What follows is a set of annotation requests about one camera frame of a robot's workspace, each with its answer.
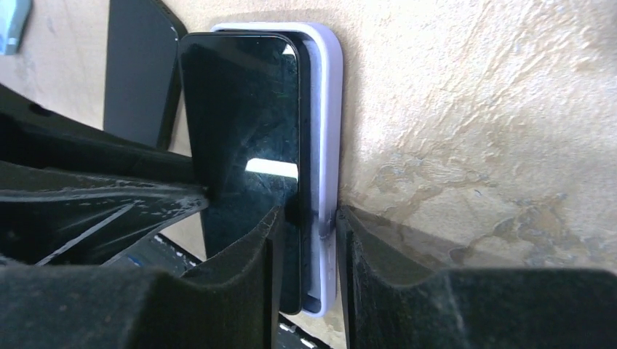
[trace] light blue object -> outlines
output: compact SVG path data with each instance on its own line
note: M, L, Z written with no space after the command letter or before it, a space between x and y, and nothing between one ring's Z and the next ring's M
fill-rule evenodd
M0 55L17 53L32 0L0 0Z

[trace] marble surface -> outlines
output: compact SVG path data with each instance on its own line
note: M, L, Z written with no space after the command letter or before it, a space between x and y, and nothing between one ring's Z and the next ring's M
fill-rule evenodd
M330 26L345 54L341 201L434 265L617 270L617 3L611 0L167 0L189 31ZM108 2L35 1L0 81L100 127ZM189 153L183 106L172 150ZM190 241L198 226L169 232ZM336 309L296 317L335 348Z

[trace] beige tabletop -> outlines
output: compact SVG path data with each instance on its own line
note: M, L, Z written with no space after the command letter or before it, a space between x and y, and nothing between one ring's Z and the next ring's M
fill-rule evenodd
M617 2L167 0L189 31L314 21L346 57L340 199L443 265L617 269ZM101 127L108 2L34 0L0 82ZM180 107L172 151L189 153ZM203 254L196 217L167 233ZM340 308L294 318L344 347Z

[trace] phone screen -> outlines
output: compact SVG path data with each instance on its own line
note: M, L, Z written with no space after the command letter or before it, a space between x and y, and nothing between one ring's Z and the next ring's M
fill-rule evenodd
M300 171L308 173L301 133L310 118L301 87L309 75L299 73L308 60L299 56L277 34L191 34L180 43L191 152L211 198L202 212L207 255L249 233L273 206L284 206L284 313L300 310L300 212L309 206L299 199L309 196L301 195Z

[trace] black smartphone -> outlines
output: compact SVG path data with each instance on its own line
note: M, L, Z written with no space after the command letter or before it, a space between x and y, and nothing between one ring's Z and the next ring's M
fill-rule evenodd
M194 169L211 200L202 212L207 256L284 206L280 310L298 313L310 212L308 52L278 33L217 32L185 36L179 56Z
M103 130L168 149L180 101L182 22L161 0L111 0Z

